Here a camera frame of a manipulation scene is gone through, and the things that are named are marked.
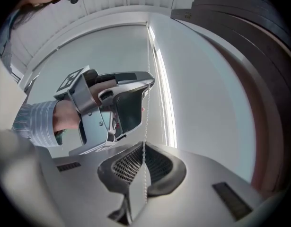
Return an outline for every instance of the white ceiling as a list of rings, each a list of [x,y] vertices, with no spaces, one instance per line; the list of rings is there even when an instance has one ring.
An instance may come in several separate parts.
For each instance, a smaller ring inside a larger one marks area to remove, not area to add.
[[[12,63],[26,67],[37,51],[58,31],[89,14],[128,5],[150,5],[169,9],[191,8],[193,0],[67,0],[51,4],[12,32]]]

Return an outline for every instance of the dark vent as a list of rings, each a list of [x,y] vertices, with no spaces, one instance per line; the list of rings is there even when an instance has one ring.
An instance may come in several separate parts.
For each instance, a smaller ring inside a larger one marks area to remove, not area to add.
[[[146,146],[145,157],[146,166],[150,172],[151,184],[162,179],[173,169],[173,163],[168,157],[148,146]]]
[[[130,154],[116,161],[112,170],[113,173],[126,181],[129,185],[134,180],[142,165],[142,145]]]
[[[236,220],[245,217],[252,211],[252,209],[227,185],[227,183],[214,184],[212,187]]]
[[[73,162],[73,163],[57,166],[57,168],[60,172],[64,172],[64,171],[71,170],[71,169],[79,167],[79,166],[81,166],[81,164],[79,162]]]

